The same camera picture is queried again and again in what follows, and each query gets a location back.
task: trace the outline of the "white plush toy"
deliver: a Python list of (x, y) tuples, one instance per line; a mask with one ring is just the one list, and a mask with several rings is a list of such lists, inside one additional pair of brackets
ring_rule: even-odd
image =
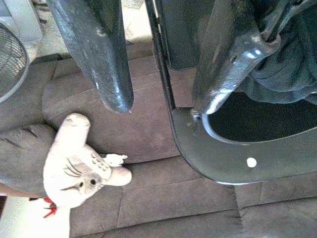
[(122, 166), (126, 155), (102, 158), (86, 144), (89, 128), (84, 115), (68, 115), (46, 158), (44, 188), (58, 207), (77, 207), (103, 186), (123, 186), (132, 179), (131, 172)]

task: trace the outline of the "black metal bar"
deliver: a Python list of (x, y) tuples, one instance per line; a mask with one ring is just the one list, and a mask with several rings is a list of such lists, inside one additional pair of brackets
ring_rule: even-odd
[(152, 37), (154, 41), (154, 47), (155, 47), (156, 54), (158, 56), (158, 69), (159, 69), (161, 81), (163, 84), (163, 91), (164, 91), (166, 106), (168, 109), (168, 116), (172, 124), (173, 123), (172, 111), (175, 109), (175, 101), (174, 101), (172, 87), (170, 84), (170, 77), (169, 77), (167, 65), (165, 62), (162, 39), (159, 32), (159, 26), (158, 26), (157, 17), (155, 14), (154, 3), (152, 0), (145, 0), (145, 4), (148, 11)]
[(47, 0), (64, 42), (91, 79), (104, 106), (116, 113), (133, 104), (121, 0)]

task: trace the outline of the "gray couch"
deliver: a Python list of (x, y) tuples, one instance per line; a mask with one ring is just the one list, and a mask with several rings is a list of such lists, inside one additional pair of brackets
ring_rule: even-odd
[[(107, 111), (72, 59), (34, 64), (0, 104), (0, 182), (45, 195), (42, 169), (62, 120), (71, 112), (92, 122), (88, 144), (117, 152), (133, 174), (71, 210), (71, 237), (315, 238), (317, 173), (241, 186), (220, 185), (191, 169), (175, 146), (152, 56), (129, 61), (131, 114)], [(190, 107), (195, 69), (171, 71), (176, 105)]]

